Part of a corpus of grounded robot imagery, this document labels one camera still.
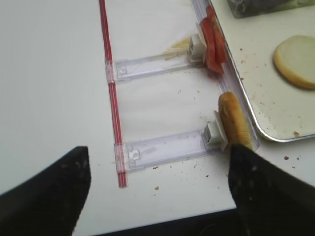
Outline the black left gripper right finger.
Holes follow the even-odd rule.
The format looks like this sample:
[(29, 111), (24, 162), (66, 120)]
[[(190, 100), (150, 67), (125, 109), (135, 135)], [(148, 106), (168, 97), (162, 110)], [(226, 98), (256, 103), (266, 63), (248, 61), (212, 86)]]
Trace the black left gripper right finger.
[(228, 185), (248, 236), (313, 236), (315, 188), (241, 144), (230, 150)]

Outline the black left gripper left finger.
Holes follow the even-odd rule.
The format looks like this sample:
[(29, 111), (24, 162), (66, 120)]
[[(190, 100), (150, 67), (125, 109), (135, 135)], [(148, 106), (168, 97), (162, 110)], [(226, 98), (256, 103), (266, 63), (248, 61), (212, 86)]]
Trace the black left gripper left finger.
[(91, 186), (87, 147), (75, 147), (0, 196), (2, 236), (70, 236)]

